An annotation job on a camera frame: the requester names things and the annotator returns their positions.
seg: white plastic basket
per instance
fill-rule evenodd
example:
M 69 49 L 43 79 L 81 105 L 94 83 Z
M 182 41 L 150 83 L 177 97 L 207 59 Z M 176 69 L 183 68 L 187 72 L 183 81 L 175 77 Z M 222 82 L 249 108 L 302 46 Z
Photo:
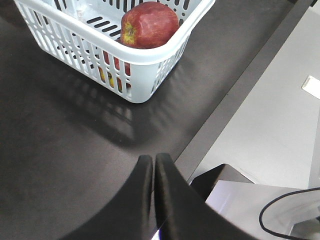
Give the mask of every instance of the white plastic basket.
M 183 54 L 192 29 L 215 3 L 159 0 L 176 12 L 180 28 L 163 46 L 135 49 L 115 40 L 122 16 L 141 0 L 14 1 L 41 49 L 132 103 L 154 94 Z

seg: black countertop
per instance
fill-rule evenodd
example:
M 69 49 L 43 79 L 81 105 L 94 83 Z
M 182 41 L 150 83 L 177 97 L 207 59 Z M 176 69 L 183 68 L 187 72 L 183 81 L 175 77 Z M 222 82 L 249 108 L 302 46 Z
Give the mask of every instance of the black countertop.
M 139 155 L 169 153 L 188 179 L 311 2 L 217 0 L 152 98 L 133 104 L 43 52 L 1 1 L 0 239 L 72 231 Z

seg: plastic basket rim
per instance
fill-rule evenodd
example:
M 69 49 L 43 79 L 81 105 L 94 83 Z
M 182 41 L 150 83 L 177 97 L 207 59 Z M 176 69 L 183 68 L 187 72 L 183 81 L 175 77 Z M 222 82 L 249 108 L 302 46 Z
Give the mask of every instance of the plastic basket rim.
M 23 3 L 30 8 L 33 8 L 47 18 L 50 18 L 54 22 L 63 25 L 69 30 L 73 31 L 74 29 L 76 29 L 74 30 L 74 32 L 77 35 L 87 39 L 98 48 L 101 48 L 102 50 L 112 54 L 122 61 L 126 61 L 130 64 L 135 65 L 152 65 L 160 63 L 175 54 L 176 50 L 181 47 L 181 44 L 188 38 L 193 28 L 214 5 L 216 0 L 201 0 L 195 10 L 191 12 L 190 16 L 184 21 L 184 23 L 166 44 L 151 49 L 137 49 L 122 45 L 121 43 L 116 42 L 115 40 L 97 31 L 96 29 L 93 29 L 85 23 L 73 18 L 72 16 L 67 15 L 66 13 L 56 8 L 53 8 L 52 6 L 41 0 L 14 1 Z M 202 10 L 200 14 L 196 13 L 197 8 L 200 8 Z M 77 31 L 77 29 L 81 31 L 84 30 L 85 34 L 80 34 L 80 31 Z

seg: gray floor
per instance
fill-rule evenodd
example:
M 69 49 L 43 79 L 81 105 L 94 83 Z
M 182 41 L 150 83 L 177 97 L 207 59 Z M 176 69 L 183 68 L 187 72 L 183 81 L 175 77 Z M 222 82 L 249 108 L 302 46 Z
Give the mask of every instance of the gray floor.
M 308 187 L 320 100 L 302 90 L 320 79 L 320 3 L 305 13 L 192 178 L 228 163 L 253 182 Z

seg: black cable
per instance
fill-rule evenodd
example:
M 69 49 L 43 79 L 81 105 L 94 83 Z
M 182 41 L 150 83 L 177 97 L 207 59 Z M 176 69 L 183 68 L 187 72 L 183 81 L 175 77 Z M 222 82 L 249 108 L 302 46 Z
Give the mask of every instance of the black cable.
M 275 231 L 272 231 L 268 228 L 265 227 L 265 225 L 263 224 L 263 221 L 262 221 L 262 216 L 264 214 L 264 212 L 266 211 L 266 209 L 268 207 L 270 207 L 272 204 L 274 204 L 275 202 L 279 201 L 280 199 L 283 199 L 285 197 L 288 197 L 288 196 L 291 196 L 291 195 L 295 195 L 295 194 L 302 194 L 302 193 L 307 193 L 307 192 L 312 192 L 312 191 L 318 191 L 320 190 L 320 187 L 314 187 L 314 188 L 310 188 L 310 189 L 305 189 L 305 190 L 298 190 L 298 191 L 292 191 L 292 192 L 289 192 L 289 193 L 286 193 L 286 194 L 283 194 L 281 196 L 278 196 L 277 198 L 273 199 L 271 202 L 269 202 L 267 205 L 265 205 L 260 214 L 259 214 L 259 223 L 260 223 L 260 226 L 261 228 L 266 231 L 267 233 L 271 234 L 271 235 L 274 235 L 276 237 L 279 237 L 279 238 L 284 238 L 284 239 L 289 239 L 289 240 L 309 240 L 309 239 L 306 239 L 306 238 L 301 238 L 301 237 L 296 237 L 296 236 L 290 236 L 290 235 L 286 235 L 286 234 L 282 234 L 282 233 L 279 233 L 279 232 L 275 232 Z

